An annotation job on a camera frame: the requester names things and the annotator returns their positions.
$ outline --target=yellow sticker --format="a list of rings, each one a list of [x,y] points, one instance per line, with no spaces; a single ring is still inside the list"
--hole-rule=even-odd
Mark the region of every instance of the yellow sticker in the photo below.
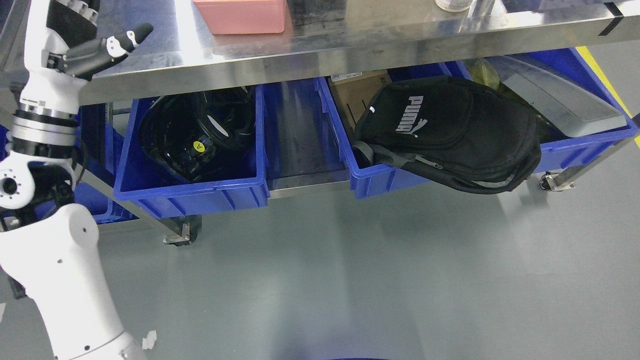
[[[204,152],[205,147],[201,142],[193,142],[193,148],[196,149],[197,152]]]

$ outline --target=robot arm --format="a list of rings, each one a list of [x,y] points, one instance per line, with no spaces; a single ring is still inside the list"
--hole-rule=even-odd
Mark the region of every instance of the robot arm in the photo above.
[[[73,203],[70,158],[82,87],[124,60],[153,27],[96,39],[98,14],[99,0],[31,0],[29,81],[14,114],[13,149],[0,163],[0,216],[17,218],[0,233],[0,266],[36,302],[57,360],[146,359],[113,305],[97,225]],[[38,218],[36,208],[51,201],[56,212]]]

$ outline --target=black tape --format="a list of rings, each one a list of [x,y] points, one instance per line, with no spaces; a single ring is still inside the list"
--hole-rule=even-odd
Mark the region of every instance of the black tape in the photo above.
[[[625,16],[622,15],[622,12],[620,11],[620,9],[616,6],[615,3],[605,3],[604,6],[607,7],[607,9],[609,10],[609,12],[611,12],[611,14],[613,16],[615,16],[613,18],[613,20],[609,23],[609,25],[607,25],[606,28],[604,28],[604,30],[602,30],[602,32],[600,34],[598,34],[598,36],[600,37],[605,37],[607,36],[610,32],[613,31],[613,29],[616,28],[616,26],[618,26],[618,24],[622,21],[622,18],[624,18]]]
[[[30,113],[24,110],[16,110],[13,113],[13,116],[19,117],[21,119],[33,120],[37,122],[42,122],[44,124],[50,125],[58,125],[58,126],[66,126],[66,127],[78,127],[77,121],[73,119],[61,119],[58,117],[50,117],[47,115],[39,115],[36,113]]]
[[[20,138],[13,138],[12,145],[12,151],[50,159],[69,159],[74,150],[73,146],[51,145]]]

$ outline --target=cardboard box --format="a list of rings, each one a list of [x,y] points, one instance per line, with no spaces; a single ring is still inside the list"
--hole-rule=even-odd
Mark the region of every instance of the cardboard box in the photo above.
[[[331,77],[329,88],[350,141],[353,140],[356,124],[369,107],[371,99],[389,83],[391,78],[386,70],[355,72]]]

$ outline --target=backpack strap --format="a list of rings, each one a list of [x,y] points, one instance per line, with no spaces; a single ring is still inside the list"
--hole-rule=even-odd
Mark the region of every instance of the backpack strap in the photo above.
[[[360,166],[367,167],[383,163],[401,168],[455,190],[477,194],[510,192],[529,177],[538,166],[541,158],[540,147],[534,147],[507,179],[493,183],[463,179],[442,168],[439,164],[424,159],[420,154],[397,154],[380,145],[355,141],[353,142],[353,152]]]

